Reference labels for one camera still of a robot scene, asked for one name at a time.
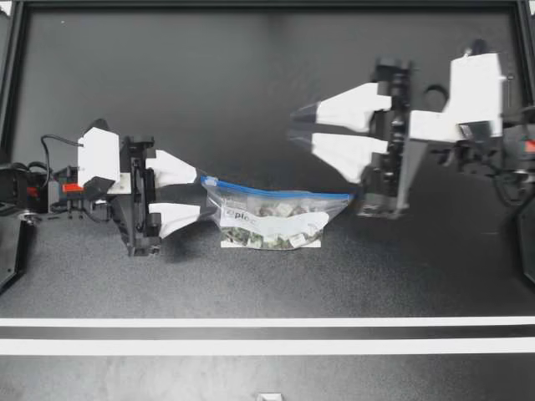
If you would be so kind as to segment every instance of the ziploc bag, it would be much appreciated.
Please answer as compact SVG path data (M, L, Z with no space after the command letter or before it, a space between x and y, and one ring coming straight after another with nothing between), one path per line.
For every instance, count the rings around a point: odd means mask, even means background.
M298 190L256 190L214 177L201 177L211 218L235 244L291 250L318 240L323 228L351 201L350 194Z

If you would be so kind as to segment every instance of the black table surface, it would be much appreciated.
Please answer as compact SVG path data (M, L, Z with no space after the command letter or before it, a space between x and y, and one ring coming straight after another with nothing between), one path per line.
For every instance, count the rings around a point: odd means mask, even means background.
M105 117L154 135L212 175L262 188L346 190L284 139L288 114L365 82L376 56L412 59L415 85L447 84L476 37L518 77L500 13L39 13L28 33L13 159ZM519 79L506 104L520 104ZM415 95L415 107L425 102ZM75 162L54 144L53 167ZM321 249L221 249L210 223L129 258L112 224L50 222L0 317L398 317L535 312L508 211L490 184L429 159L399 221L340 216ZM0 399L289 401L530 399L533 355L270 358L0 358Z

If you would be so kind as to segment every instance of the white stripe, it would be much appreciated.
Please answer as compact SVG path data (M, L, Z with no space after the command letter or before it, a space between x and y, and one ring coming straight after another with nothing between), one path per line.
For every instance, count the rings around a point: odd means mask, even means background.
M432 340L0 340L0 355L274 356L535 353L535 338Z
M522 326L535 316L369 317L300 319L25 319L0 318L0 327L443 327Z

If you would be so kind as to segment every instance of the bag label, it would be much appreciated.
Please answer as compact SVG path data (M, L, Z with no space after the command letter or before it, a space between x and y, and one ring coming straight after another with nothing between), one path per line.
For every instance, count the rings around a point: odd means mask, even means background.
M299 234L314 236L328 222L329 214L324 211L312 211L290 217L255 216L242 209L223 206L219 224L221 227L238 227L260 236L287 240Z

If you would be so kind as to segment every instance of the red component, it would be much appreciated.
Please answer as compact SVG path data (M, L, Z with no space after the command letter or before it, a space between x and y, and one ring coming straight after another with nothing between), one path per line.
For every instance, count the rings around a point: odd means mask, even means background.
M81 186L78 186L78 184L75 184L74 182L69 184L63 184L61 185L61 190L63 192L83 192L84 188Z
M39 191L34 186L29 186L28 188L26 188L26 192L33 198L37 198L39 196Z
M526 141L526 152L535 153L535 140Z

